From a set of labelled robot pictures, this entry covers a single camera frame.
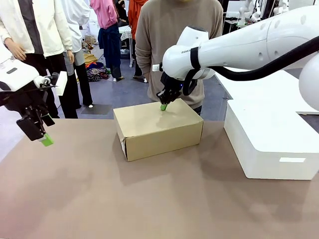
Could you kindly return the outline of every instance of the red jacket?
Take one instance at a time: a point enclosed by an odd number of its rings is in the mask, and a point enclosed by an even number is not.
[[[136,28],[138,26],[138,20],[140,17],[141,8],[146,2],[147,0],[130,0],[129,22],[132,28],[133,39],[135,39],[135,33],[136,33]]]

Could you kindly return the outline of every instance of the pink jacket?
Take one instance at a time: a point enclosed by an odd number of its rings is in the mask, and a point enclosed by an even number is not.
[[[91,0],[90,7],[98,16],[101,28],[107,29],[118,22],[113,0]]]

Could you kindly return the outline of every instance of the white label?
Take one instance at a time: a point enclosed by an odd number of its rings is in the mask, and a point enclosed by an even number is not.
[[[279,162],[284,163],[303,163],[306,160],[306,158],[280,158]]]

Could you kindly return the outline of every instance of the mannequin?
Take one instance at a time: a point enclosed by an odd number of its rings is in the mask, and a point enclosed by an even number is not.
[[[85,25],[90,18],[90,8],[87,6],[84,0],[63,0],[62,6],[72,34],[72,52],[75,59],[74,63],[71,63],[69,61],[66,52],[64,52],[63,55],[68,71],[68,77],[70,78],[71,82],[75,84],[75,86],[73,87],[73,89],[75,90],[74,106],[76,109],[79,109],[81,107],[74,71],[76,70],[80,82],[83,105],[91,108],[93,107],[93,101],[90,91],[89,79],[85,68],[84,54],[82,51],[82,33],[80,31],[80,26]]]
[[[65,49],[69,61],[74,62],[71,32],[60,0],[1,1],[0,36],[15,58],[33,66],[42,76],[47,75],[47,69],[50,73],[66,71]],[[48,111],[58,118],[53,92],[49,89],[47,93]],[[72,95],[68,80],[60,102],[64,116],[76,119]]]

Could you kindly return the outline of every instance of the black cable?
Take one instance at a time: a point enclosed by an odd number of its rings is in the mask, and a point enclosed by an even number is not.
[[[222,76],[232,81],[254,81],[269,76],[312,53],[319,51],[319,36],[287,52],[276,60],[252,71],[234,72],[222,66],[209,66]]]

